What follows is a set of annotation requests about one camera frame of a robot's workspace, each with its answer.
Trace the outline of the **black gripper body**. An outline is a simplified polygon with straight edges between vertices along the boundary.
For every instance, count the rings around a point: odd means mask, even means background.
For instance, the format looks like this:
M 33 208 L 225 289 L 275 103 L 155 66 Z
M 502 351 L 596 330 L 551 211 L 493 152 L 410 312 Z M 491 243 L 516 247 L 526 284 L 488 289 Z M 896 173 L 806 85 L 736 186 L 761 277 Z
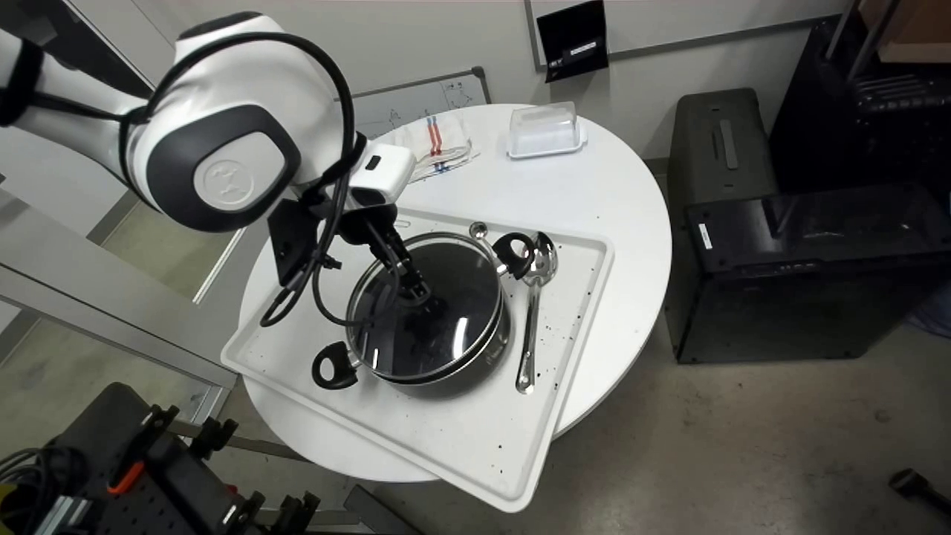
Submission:
M 364 243 L 379 262 L 401 262 L 407 249 L 395 231 L 395 216 L 398 211 L 392 204 L 346 211 L 337 220 L 337 234 L 354 247 Z

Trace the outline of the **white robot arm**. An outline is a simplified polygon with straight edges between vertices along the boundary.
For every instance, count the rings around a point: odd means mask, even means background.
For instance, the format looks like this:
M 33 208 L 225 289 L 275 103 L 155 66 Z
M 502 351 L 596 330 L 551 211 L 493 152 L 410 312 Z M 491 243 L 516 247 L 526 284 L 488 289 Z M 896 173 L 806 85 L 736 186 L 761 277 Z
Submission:
M 333 55 L 265 12 L 183 30 L 171 69 L 149 96 L 2 33 L 0 125 L 100 162 L 186 229 L 265 223 L 284 295 L 333 265 L 333 240 L 346 240 L 395 271 L 404 299 L 428 298 L 395 231 L 412 153 L 358 133 Z

